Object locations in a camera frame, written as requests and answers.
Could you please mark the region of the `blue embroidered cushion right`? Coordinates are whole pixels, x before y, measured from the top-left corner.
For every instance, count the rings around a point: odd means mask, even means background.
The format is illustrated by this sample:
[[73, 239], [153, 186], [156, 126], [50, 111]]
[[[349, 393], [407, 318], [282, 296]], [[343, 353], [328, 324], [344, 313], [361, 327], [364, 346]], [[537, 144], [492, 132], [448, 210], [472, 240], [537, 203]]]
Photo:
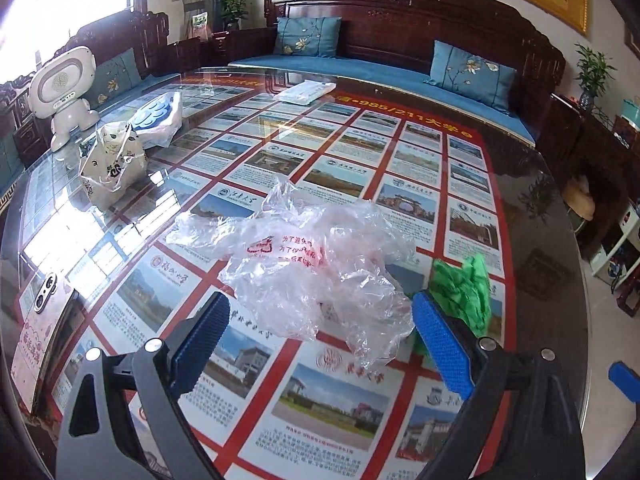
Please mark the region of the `blue embroidered cushion right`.
[[428, 83], [509, 113], [509, 96], [518, 72], [436, 40]]

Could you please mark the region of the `dark wooden side cabinet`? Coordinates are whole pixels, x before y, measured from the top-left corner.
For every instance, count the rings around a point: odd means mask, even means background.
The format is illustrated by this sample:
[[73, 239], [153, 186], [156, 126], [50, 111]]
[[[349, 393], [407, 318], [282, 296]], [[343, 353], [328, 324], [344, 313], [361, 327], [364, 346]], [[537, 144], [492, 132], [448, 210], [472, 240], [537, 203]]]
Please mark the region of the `dark wooden side cabinet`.
[[558, 188], [584, 177], [593, 219], [576, 235], [583, 257], [594, 255], [606, 232], [639, 196], [639, 159], [597, 118], [553, 93], [544, 108], [536, 150]]

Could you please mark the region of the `blue embroidered cushion left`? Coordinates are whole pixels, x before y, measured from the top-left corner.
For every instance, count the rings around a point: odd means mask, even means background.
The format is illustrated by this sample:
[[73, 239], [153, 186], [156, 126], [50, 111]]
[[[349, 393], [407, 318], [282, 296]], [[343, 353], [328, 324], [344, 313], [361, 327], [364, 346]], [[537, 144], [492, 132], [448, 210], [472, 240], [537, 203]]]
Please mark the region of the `blue embroidered cushion left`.
[[278, 18], [273, 53], [334, 58], [341, 24], [341, 18]]

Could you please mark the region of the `clear plastic bag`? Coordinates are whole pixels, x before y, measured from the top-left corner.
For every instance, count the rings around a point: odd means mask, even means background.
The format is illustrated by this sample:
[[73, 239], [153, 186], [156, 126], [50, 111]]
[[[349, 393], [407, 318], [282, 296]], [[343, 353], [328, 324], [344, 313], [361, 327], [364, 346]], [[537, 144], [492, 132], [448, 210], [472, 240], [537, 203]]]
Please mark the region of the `clear plastic bag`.
[[387, 268], [410, 260], [416, 243], [370, 200], [327, 203], [278, 177], [254, 214], [184, 212], [166, 240], [223, 261], [220, 280], [277, 336], [312, 341], [332, 309], [367, 372], [393, 361], [414, 329], [409, 298]]

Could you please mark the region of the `bag with blue contents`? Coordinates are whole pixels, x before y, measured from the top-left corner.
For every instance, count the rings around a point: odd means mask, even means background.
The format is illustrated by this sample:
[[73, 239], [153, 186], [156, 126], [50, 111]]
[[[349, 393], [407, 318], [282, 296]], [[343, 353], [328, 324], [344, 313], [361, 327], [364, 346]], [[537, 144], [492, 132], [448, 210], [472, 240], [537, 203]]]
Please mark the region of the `bag with blue contents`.
[[165, 92], [152, 99], [136, 111], [128, 124], [145, 150], [168, 148], [183, 124], [181, 93]]

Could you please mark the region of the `dark wooden carved sofa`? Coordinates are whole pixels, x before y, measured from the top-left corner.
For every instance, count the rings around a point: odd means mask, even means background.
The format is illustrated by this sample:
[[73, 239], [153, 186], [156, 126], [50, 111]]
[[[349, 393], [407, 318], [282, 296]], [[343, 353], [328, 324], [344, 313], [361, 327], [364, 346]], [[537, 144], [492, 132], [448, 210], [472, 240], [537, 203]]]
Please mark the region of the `dark wooden carved sofa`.
[[[265, 26], [225, 32], [228, 63], [376, 82], [446, 103], [528, 142], [560, 84], [565, 60], [542, 32], [497, 0], [264, 0]], [[334, 58], [273, 53], [278, 18], [341, 18]], [[438, 40], [515, 68], [509, 113], [428, 83]]]

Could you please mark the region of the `white toy robot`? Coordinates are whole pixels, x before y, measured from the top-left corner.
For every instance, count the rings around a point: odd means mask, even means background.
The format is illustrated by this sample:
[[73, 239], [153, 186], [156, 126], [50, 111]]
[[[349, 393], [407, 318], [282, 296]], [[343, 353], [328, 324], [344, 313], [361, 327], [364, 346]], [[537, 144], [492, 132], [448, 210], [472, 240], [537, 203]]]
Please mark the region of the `white toy robot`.
[[74, 47], [52, 58], [32, 78], [28, 89], [30, 110], [39, 119], [51, 119], [50, 149], [57, 152], [75, 130], [86, 131], [100, 120], [84, 99], [94, 83], [96, 59], [88, 47]]

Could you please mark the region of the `potted plant far corner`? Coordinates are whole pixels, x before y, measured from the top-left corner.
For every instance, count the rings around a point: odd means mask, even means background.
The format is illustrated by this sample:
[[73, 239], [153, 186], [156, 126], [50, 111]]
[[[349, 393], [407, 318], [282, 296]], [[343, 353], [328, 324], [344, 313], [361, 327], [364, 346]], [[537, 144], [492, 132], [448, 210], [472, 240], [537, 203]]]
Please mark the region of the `potted plant far corner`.
[[224, 30], [238, 30], [241, 22], [248, 18], [248, 0], [221, 0], [222, 26]]

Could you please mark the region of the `blue embroidered cushion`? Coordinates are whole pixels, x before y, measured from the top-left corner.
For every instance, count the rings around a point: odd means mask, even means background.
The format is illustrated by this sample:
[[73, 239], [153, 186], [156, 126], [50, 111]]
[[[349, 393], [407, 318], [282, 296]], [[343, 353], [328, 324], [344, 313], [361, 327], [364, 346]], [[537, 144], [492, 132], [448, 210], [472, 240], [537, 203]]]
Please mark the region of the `blue embroidered cushion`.
[[509, 96], [518, 72], [436, 40], [428, 83], [509, 113]]
[[278, 18], [273, 53], [334, 58], [341, 24], [341, 18]]

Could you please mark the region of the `white toy storage shelf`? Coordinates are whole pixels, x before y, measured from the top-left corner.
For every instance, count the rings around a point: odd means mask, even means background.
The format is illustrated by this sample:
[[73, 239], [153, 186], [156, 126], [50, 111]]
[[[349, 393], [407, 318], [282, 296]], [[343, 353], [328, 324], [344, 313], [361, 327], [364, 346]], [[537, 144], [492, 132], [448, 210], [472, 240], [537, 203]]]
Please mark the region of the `white toy storage shelf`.
[[638, 268], [639, 248], [639, 215], [634, 204], [629, 204], [590, 258], [591, 275], [614, 292]]

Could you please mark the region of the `white printed plastic bag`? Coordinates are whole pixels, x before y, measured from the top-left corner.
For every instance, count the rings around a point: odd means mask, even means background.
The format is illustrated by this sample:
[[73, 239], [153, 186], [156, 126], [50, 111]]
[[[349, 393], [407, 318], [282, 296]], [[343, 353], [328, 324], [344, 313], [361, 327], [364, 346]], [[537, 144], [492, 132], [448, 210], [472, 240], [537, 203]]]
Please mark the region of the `white printed plastic bag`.
[[80, 158], [80, 182], [89, 202], [102, 211], [117, 203], [130, 185], [145, 175], [143, 145], [128, 122], [109, 122], [99, 128], [91, 150]]

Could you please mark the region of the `green paper ball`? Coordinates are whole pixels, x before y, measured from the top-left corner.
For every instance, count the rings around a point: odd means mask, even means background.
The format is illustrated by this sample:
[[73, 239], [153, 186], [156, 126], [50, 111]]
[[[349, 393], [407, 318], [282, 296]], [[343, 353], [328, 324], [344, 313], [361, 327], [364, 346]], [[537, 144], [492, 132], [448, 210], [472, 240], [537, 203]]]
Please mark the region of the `green paper ball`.
[[485, 258], [481, 254], [466, 258], [462, 266], [436, 259], [427, 290], [446, 315], [460, 318], [475, 336], [488, 334], [492, 317], [490, 284]]

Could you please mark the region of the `potted plant right side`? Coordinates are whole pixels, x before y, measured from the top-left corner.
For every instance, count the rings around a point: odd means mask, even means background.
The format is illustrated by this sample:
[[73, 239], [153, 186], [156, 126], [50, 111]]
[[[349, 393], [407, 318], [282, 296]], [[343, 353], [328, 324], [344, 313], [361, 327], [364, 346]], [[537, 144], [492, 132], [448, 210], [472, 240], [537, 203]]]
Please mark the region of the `potted plant right side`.
[[603, 52], [593, 50], [579, 42], [576, 42], [575, 48], [578, 54], [575, 79], [582, 90], [579, 105], [591, 112], [596, 99], [605, 94], [608, 85], [614, 80], [617, 68], [611, 64], [611, 59]]

